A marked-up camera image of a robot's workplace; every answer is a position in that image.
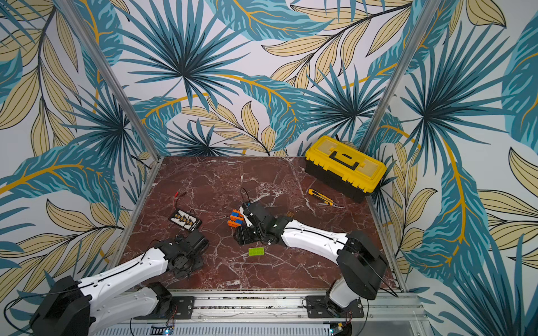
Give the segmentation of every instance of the yellow utility knife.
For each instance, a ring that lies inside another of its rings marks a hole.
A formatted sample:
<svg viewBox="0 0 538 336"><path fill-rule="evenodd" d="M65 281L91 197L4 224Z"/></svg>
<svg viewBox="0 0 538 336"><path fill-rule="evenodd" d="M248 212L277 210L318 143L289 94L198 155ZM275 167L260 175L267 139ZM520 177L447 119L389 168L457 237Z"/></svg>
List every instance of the yellow utility knife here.
<svg viewBox="0 0 538 336"><path fill-rule="evenodd" d="M332 199L330 199L329 197L325 196L324 194L321 194L319 192L317 192L316 190L314 189L308 189L308 193L312 196L315 196L317 198L319 198L320 200L322 200L325 204L328 204L330 206L334 206L336 207L337 205L332 201Z"/></svg>

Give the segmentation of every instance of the toolbox handle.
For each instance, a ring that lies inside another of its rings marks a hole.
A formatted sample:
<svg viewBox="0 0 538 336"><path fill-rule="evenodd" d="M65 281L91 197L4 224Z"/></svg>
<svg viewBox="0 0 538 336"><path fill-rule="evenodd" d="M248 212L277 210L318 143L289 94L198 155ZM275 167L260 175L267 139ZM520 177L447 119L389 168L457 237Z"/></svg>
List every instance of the toolbox handle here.
<svg viewBox="0 0 538 336"><path fill-rule="evenodd" d="M359 162L357 162L357 161L355 161L355 164L352 166L352 165L349 165L349 164L345 163L344 161L341 161L341 160L337 159L336 154L338 154L338 152L334 151L334 152L331 153L331 155L329 155L329 157L331 159L335 160L336 162L341 163L342 165L348 167L351 170L355 170L359 166ZM352 157L350 157L349 155L346 155L346 154L342 154L342 155L344 155L346 158L352 159Z"/></svg>

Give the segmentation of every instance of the toolbox lid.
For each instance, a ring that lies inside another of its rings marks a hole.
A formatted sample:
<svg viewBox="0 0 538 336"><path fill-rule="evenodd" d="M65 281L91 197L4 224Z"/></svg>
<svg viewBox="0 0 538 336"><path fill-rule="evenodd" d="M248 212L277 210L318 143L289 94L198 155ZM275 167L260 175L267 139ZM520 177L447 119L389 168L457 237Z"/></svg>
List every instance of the toolbox lid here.
<svg viewBox="0 0 538 336"><path fill-rule="evenodd" d="M306 151L306 159L364 192L373 192L387 170L382 162L327 135Z"/></svg>

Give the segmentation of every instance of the mounting plate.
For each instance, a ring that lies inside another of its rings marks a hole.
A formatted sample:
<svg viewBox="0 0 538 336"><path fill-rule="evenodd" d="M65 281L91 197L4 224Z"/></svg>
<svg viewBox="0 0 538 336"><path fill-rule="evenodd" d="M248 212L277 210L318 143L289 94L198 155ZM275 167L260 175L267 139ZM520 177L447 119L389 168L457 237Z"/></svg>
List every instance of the mounting plate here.
<svg viewBox="0 0 538 336"><path fill-rule="evenodd" d="M306 308L308 318L335 318L327 309L325 295L306 296ZM351 303L340 313L337 313L340 318L363 318L364 311L360 302L360 298L351 301Z"/></svg>
<svg viewBox="0 0 538 336"><path fill-rule="evenodd" d="M174 318L176 320L190 320L194 308L194 296L174 296L174 303L178 306Z"/></svg>

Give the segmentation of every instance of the ventilated metal panel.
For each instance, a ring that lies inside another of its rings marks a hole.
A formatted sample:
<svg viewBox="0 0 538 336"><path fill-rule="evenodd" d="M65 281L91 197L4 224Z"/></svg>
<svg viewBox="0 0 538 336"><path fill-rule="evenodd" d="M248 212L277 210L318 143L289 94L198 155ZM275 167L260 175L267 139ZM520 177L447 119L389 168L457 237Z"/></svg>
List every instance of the ventilated metal panel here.
<svg viewBox="0 0 538 336"><path fill-rule="evenodd" d="M151 325L133 324L135 336L149 335ZM102 330L96 336L131 335L128 324L119 324ZM171 335L181 336L328 336L329 326L298 323L189 323L176 324Z"/></svg>

